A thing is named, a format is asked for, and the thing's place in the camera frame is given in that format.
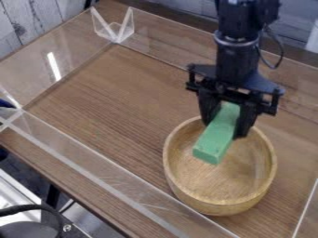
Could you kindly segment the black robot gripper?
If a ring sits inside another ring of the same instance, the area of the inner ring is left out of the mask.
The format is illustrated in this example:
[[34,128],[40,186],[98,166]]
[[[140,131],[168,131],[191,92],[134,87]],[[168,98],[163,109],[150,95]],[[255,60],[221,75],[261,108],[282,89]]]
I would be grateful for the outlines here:
[[261,75],[258,62],[259,37],[231,39],[221,33],[214,35],[218,46],[217,64],[191,63],[187,65],[186,89],[199,99],[203,124],[214,120],[223,101],[239,106],[235,138],[245,138],[262,113],[277,114],[279,98],[285,89]]

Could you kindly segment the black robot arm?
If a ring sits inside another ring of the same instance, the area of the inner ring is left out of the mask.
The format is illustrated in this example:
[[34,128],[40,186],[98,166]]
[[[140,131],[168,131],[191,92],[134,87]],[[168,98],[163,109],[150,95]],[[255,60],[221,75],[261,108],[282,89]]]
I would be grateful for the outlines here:
[[247,136],[257,118],[277,114],[285,88],[258,71],[266,60],[261,55],[261,37],[271,33],[278,20],[279,0],[215,0],[219,28],[214,32],[217,63],[187,65],[186,89],[198,95],[201,116],[210,124],[221,104],[238,105],[234,137]]

